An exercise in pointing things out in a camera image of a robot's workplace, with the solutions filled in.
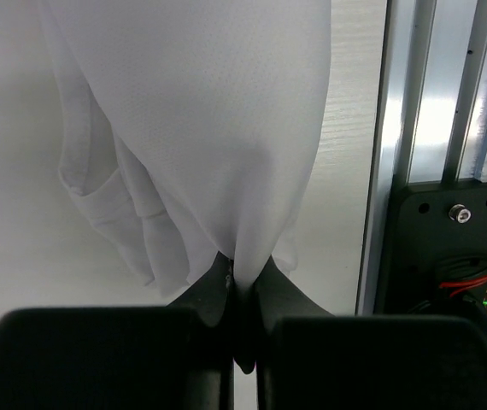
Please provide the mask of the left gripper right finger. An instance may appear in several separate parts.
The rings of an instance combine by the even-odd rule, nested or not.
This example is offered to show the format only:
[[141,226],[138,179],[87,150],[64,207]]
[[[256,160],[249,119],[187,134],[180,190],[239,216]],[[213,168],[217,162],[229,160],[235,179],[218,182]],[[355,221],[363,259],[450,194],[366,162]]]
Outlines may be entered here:
[[261,409],[487,409],[487,316],[473,303],[334,316],[272,261],[254,298]]

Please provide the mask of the white t shirt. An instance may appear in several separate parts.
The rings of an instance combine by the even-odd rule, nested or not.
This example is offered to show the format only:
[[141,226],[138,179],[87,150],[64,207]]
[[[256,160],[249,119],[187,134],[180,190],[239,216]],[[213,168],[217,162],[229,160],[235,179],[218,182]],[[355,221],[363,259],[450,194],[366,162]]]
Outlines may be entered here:
[[331,63],[327,1],[41,1],[64,137],[59,176],[128,268],[170,295],[232,263],[247,301],[296,268]]

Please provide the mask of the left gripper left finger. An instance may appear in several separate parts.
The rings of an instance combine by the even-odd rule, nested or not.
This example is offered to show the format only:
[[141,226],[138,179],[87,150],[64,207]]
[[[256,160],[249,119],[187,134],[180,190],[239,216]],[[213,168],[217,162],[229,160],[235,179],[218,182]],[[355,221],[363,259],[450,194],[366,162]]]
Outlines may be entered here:
[[0,409],[231,409],[232,262],[165,307],[24,308],[0,319]]

